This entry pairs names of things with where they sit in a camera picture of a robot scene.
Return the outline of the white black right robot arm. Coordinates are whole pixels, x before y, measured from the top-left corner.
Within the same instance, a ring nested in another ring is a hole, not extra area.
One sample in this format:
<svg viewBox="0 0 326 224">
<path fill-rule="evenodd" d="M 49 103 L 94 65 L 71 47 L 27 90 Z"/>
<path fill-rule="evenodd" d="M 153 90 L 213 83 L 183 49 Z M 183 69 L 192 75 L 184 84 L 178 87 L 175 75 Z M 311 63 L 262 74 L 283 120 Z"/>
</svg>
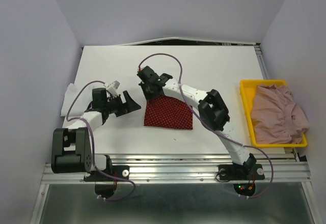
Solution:
<svg viewBox="0 0 326 224">
<path fill-rule="evenodd" d="M 198 111 L 202 125 L 217 134 L 231 156 L 236 176 L 246 178 L 253 172 L 256 159 L 245 146 L 235 141 L 237 134 L 231 125 L 229 110 L 217 90 L 206 92 L 183 85 L 169 74 L 158 75 L 149 66 L 140 68 L 137 76 L 146 100 L 164 95 L 185 102 L 190 109 Z"/>
</svg>

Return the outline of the white skirt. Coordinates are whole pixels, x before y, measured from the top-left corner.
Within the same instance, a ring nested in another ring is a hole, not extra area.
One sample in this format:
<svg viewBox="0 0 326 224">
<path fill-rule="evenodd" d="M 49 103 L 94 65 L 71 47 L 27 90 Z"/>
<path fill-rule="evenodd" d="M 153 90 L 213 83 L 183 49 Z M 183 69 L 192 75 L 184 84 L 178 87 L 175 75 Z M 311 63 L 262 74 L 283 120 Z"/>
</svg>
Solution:
<svg viewBox="0 0 326 224">
<path fill-rule="evenodd" d="M 69 113 L 70 117 L 79 117 L 84 113 L 84 111 L 87 109 L 87 107 L 92 101 L 93 88 L 93 85 L 89 85 L 83 90 L 83 92 L 80 94 Z M 71 104 L 73 103 L 81 89 L 81 86 L 77 86 L 73 83 L 69 84 L 64 95 L 63 105 L 61 108 L 61 117 L 67 116 Z"/>
</svg>

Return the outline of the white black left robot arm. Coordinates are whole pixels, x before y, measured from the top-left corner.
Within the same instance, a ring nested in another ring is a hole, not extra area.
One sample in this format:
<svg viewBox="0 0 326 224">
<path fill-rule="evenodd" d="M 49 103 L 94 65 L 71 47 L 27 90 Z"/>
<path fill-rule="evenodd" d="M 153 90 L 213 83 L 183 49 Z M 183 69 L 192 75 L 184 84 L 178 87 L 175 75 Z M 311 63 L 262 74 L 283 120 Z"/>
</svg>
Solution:
<svg viewBox="0 0 326 224">
<path fill-rule="evenodd" d="M 116 117 L 141 109 L 129 95 L 107 96 L 105 88 L 92 90 L 92 101 L 86 111 L 65 128 L 57 128 L 52 136 L 51 169 L 54 173 L 90 172 L 93 169 L 93 132 L 109 115 Z"/>
</svg>

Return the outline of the red polka dot skirt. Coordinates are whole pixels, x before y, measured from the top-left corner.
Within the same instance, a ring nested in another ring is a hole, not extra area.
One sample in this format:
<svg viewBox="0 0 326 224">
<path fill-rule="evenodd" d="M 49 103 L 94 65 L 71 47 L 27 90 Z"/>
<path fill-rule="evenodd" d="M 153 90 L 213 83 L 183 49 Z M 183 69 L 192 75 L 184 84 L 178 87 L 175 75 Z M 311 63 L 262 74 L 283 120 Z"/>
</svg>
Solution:
<svg viewBox="0 0 326 224">
<path fill-rule="evenodd" d="M 144 126 L 175 130 L 193 130 L 193 113 L 185 102 L 159 96 L 146 102 Z"/>
</svg>

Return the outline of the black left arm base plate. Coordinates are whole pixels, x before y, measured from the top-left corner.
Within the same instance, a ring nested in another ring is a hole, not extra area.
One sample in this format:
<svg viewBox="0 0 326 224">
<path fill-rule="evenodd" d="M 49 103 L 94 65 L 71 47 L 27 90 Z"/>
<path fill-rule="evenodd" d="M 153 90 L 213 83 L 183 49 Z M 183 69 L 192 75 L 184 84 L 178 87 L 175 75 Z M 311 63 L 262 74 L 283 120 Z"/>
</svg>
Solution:
<svg viewBox="0 0 326 224">
<path fill-rule="evenodd" d="M 84 176 L 85 182 L 113 182 L 113 181 L 123 181 L 129 179 L 130 167 L 128 165 L 113 165 L 108 166 L 106 169 L 101 170 L 106 175 L 100 173 L 99 171 L 91 171 Z"/>
</svg>

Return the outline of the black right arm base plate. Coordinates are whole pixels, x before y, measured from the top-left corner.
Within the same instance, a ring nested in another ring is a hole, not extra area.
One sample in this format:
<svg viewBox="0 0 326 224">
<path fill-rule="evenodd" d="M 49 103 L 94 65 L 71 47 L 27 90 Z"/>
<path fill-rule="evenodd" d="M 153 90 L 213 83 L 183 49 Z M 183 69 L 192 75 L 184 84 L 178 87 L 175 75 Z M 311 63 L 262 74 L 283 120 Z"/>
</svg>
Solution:
<svg viewBox="0 0 326 224">
<path fill-rule="evenodd" d="M 221 181 L 264 180 L 264 170 L 261 164 L 255 164 L 250 170 L 236 164 L 218 165 L 217 175 Z"/>
</svg>

